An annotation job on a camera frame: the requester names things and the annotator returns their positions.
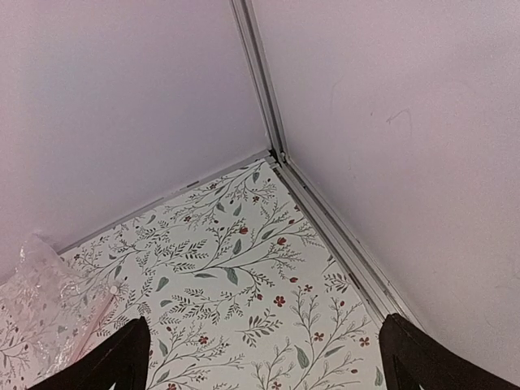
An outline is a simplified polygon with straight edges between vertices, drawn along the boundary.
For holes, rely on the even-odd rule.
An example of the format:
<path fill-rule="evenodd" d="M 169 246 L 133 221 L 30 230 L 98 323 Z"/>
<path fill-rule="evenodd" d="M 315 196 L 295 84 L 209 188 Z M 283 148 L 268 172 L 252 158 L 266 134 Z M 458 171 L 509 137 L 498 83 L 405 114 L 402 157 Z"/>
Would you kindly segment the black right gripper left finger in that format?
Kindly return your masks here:
<path fill-rule="evenodd" d="M 32 389 L 144 389 L 150 342 L 145 318 L 134 318 L 78 362 L 33 385 Z"/>

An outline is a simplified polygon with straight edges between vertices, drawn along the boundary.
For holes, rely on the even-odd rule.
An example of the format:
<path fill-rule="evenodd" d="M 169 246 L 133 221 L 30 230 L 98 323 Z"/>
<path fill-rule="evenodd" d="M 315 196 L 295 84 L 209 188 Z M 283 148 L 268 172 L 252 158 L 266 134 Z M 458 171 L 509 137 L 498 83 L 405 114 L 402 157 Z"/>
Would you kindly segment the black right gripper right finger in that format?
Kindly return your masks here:
<path fill-rule="evenodd" d="M 388 389 L 519 389 L 452 353 L 399 314 L 383 321 L 379 349 Z"/>

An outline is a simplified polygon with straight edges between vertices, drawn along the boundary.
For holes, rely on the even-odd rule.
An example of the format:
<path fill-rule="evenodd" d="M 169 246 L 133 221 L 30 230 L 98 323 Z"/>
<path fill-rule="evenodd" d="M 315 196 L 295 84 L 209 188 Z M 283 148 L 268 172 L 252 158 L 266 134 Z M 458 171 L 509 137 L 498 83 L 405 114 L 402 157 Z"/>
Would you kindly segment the clear pink zip top bag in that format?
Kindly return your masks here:
<path fill-rule="evenodd" d="M 30 236 L 1 286 L 1 387 L 30 388 L 79 360 L 118 291 L 117 279 L 76 271 Z"/>

